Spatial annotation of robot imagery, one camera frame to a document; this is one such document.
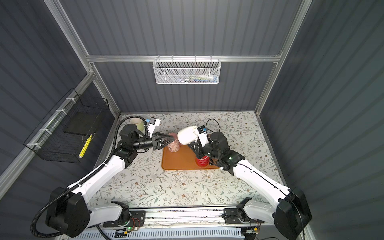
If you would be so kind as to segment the white mug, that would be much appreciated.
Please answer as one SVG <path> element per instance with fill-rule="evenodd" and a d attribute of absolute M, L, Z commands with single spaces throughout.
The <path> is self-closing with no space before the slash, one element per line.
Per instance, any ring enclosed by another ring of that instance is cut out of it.
<path fill-rule="evenodd" d="M 178 132 L 178 140 L 182 145 L 188 145 L 198 139 L 197 126 L 186 127 Z"/>

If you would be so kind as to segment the light green mug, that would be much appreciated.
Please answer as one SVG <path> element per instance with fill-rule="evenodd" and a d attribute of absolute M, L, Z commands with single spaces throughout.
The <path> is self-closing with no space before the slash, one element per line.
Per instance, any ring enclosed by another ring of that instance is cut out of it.
<path fill-rule="evenodd" d="M 137 126 L 137 129 L 142 133 L 145 133 L 144 121 L 140 118 L 131 118 L 130 123 Z"/>

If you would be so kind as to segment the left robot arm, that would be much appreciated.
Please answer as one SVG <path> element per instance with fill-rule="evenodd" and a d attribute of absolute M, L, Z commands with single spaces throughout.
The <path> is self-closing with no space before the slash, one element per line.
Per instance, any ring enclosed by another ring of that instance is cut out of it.
<path fill-rule="evenodd" d="M 85 229 L 99 227 L 105 222 L 118 222 L 130 225 L 130 207 L 119 201 L 90 208 L 90 199 L 115 175 L 128 168 L 139 153 L 146 150 L 162 150 L 174 141 L 174 137 L 163 133 L 141 132 L 134 124 L 115 131 L 114 149 L 108 158 L 96 169 L 67 188 L 56 188 L 50 201 L 36 214 L 31 232 L 40 238 L 53 238 L 60 235 L 76 237 Z"/>

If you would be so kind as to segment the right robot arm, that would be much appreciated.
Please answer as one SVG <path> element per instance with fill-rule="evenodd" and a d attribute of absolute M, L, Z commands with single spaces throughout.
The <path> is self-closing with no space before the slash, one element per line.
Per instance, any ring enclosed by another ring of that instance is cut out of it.
<path fill-rule="evenodd" d="M 304 234 L 312 220 L 312 214 L 304 192 L 290 189 L 256 169 L 243 155 L 232 150 L 222 132 L 193 135 L 180 140 L 196 157 L 209 157 L 211 164 L 239 178 L 253 187 L 267 201 L 261 204 L 252 198 L 245 198 L 237 205 L 237 215 L 242 222 L 261 220 L 273 223 L 288 240 L 295 240 Z"/>

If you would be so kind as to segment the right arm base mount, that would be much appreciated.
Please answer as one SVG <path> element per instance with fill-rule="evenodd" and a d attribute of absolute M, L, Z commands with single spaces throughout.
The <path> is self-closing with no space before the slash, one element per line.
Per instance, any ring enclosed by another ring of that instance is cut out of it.
<path fill-rule="evenodd" d="M 259 219 L 251 219 L 244 211 L 237 208 L 225 208 L 221 217 L 225 220 L 227 225 L 230 224 L 263 224 L 265 221 Z"/>

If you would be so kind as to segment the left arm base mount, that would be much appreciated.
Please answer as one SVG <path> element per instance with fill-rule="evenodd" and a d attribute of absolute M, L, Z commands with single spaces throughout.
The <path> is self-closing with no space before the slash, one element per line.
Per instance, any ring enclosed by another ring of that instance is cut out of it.
<path fill-rule="evenodd" d="M 146 211 L 129 211 L 122 214 L 117 220 L 103 223 L 104 228 L 139 228 L 144 225 Z"/>

